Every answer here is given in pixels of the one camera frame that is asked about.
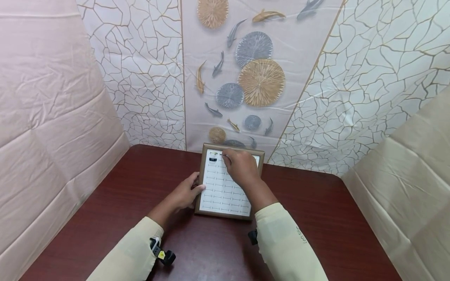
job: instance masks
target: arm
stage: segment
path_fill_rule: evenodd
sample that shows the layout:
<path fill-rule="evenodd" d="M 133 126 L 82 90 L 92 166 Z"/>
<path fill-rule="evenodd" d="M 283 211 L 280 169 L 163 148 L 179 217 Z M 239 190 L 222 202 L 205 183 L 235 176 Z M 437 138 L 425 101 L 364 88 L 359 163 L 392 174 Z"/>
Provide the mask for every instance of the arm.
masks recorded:
<path fill-rule="evenodd" d="M 259 177 L 248 152 L 226 149 L 225 165 L 255 210 L 258 246 L 276 280 L 328 281 L 320 261 L 291 215 Z"/>
<path fill-rule="evenodd" d="M 170 216 L 192 204 L 204 185 L 195 184 L 198 172 L 181 182 L 172 193 L 132 228 L 109 252 L 87 281 L 141 281 L 146 280 L 156 257 L 150 250 L 150 238 L 160 239 Z"/>

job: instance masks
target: dark red wooden table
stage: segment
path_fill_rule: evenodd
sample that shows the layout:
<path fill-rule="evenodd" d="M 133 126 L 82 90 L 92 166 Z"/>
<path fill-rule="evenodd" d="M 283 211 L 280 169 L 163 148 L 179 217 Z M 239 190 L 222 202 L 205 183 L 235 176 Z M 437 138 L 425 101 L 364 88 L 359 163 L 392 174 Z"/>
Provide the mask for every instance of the dark red wooden table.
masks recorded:
<path fill-rule="evenodd" d="M 21 280 L 84 281 L 116 243 L 183 179 L 201 155 L 133 146 Z M 298 223 L 330 281 L 401 281 L 344 183 L 264 165 L 263 179 Z M 255 223 L 179 212 L 164 235 L 177 258 L 148 280 L 272 280 L 247 233 Z"/>

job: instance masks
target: person's left hand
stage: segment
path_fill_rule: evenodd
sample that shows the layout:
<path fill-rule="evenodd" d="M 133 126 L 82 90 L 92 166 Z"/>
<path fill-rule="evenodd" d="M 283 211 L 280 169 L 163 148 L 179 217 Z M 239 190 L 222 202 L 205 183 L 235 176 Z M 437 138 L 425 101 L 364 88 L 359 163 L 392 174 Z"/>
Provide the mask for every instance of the person's left hand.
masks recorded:
<path fill-rule="evenodd" d="M 197 185 L 199 172 L 195 172 L 182 181 L 168 196 L 167 200 L 176 207 L 176 210 L 191 206 L 195 197 L 205 190 L 205 185 Z"/>

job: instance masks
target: koi fish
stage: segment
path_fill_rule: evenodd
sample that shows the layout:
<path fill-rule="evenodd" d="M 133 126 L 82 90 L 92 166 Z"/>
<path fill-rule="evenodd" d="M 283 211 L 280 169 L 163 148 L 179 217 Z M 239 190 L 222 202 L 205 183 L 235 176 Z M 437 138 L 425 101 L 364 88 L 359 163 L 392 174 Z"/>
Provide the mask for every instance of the koi fish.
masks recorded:
<path fill-rule="evenodd" d="M 224 65 L 224 51 L 222 51 L 222 59 L 220 60 L 219 64 L 214 67 L 214 70 L 212 71 L 213 78 L 222 72 L 223 65 Z"/>
<path fill-rule="evenodd" d="M 223 116 L 222 113 L 220 113 L 218 109 L 212 109 L 212 108 L 210 108 L 210 107 L 208 106 L 208 103 L 205 103 L 205 105 L 206 105 L 206 108 L 207 108 L 214 116 L 217 116 L 217 117 L 222 117 L 222 116 Z"/>
<path fill-rule="evenodd" d="M 202 81 L 202 66 L 206 61 L 202 63 L 202 65 L 197 69 L 197 89 L 202 94 L 204 92 L 205 83 Z"/>
<path fill-rule="evenodd" d="M 313 16 L 316 14 L 316 9 L 322 4 L 324 0 L 308 0 L 306 6 L 297 15 L 297 20 L 300 21 L 308 16 Z"/>
<path fill-rule="evenodd" d="M 239 130 L 239 127 L 238 127 L 235 123 L 231 122 L 231 120 L 230 120 L 229 118 L 228 118 L 227 121 L 231 124 L 231 126 L 233 127 L 233 129 L 236 130 L 236 132 L 240 132 L 240 131 L 241 131 L 241 130 Z"/>
<path fill-rule="evenodd" d="M 275 12 L 275 11 L 267 11 L 264 12 L 264 9 L 262 9 L 261 13 L 257 14 L 254 18 L 253 18 L 253 22 L 262 22 L 270 17 L 275 17 L 275 16 L 279 16 L 280 18 L 285 18 L 286 16 L 283 15 L 282 13 L 279 12 Z"/>
<path fill-rule="evenodd" d="M 236 31 L 238 31 L 238 27 L 241 25 L 241 23 L 243 23 L 246 20 L 247 19 L 244 19 L 244 20 L 236 23 L 236 25 L 230 31 L 230 33 L 229 33 L 229 35 L 227 37 L 227 41 L 226 41 L 226 44 L 227 44 L 228 48 L 231 47 L 231 45 L 233 45 L 234 40 L 236 40 Z"/>
<path fill-rule="evenodd" d="M 274 122 L 272 121 L 272 118 L 270 119 L 270 126 L 265 130 L 264 135 L 267 136 L 272 132 L 272 129 L 274 128 Z"/>
<path fill-rule="evenodd" d="M 256 140 L 254 139 L 254 138 L 252 138 L 252 137 L 250 137 L 250 136 L 248 136 L 249 138 L 251 138 L 252 139 L 252 149 L 255 149 L 256 148 L 256 146 L 257 146 L 257 144 L 256 144 Z"/>

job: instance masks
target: picture frame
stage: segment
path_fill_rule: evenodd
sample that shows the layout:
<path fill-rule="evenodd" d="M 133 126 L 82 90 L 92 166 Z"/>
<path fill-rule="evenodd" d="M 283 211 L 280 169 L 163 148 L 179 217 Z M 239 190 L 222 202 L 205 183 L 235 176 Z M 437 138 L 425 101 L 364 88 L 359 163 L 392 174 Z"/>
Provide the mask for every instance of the picture frame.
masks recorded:
<path fill-rule="evenodd" d="M 247 151 L 254 156 L 259 156 L 258 172 L 259 172 L 259 175 L 261 176 L 262 167 L 263 167 L 263 163 L 264 163 L 264 156 L 266 154 L 264 151 L 248 149 L 248 148 L 240 148 L 240 147 L 230 147 L 230 146 L 226 146 L 226 145 L 219 145 L 219 144 L 212 144 L 212 143 L 204 143 L 203 149 L 202 149 L 202 160 L 201 160 L 201 164 L 200 164 L 200 174 L 198 175 L 198 184 L 203 184 L 203 178 L 205 175 L 205 167 L 206 167 L 206 162 L 207 162 L 207 151 L 209 149 L 223 151 L 228 148 L 231 148 L 236 151 Z M 200 210 L 201 196 L 202 196 L 202 194 L 200 194 L 197 197 L 197 201 L 195 203 L 195 211 L 194 211 L 195 214 L 223 217 L 223 218 L 229 218 L 229 219 L 243 219 L 243 220 L 252 220 L 253 219 L 252 212 L 251 212 L 250 216 L 243 216 L 243 215 L 237 215 L 237 214 L 224 214 L 224 213 Z"/>

